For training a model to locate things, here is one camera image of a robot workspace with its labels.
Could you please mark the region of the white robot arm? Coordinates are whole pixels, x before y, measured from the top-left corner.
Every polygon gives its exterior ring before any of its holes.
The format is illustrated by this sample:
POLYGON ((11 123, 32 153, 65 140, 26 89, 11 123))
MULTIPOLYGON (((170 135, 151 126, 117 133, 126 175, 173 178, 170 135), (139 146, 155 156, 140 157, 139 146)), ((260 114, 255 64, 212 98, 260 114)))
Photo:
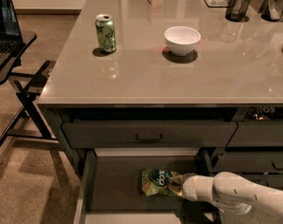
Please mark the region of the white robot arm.
POLYGON ((191 202, 207 202, 222 212, 245 215, 252 206, 283 218, 283 190, 251 182, 240 175, 221 172, 215 176, 197 174, 168 178, 169 188, 191 202))

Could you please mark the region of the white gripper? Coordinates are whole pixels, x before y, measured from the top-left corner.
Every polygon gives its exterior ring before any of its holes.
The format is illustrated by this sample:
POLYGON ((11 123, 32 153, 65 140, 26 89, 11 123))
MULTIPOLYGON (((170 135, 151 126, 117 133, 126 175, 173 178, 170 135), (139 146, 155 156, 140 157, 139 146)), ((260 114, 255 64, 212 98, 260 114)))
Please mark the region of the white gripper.
POLYGON ((213 183, 213 177, 193 173, 174 175, 169 178, 169 186, 178 188, 170 188, 172 195, 183 197, 191 202, 213 202, 213 183))

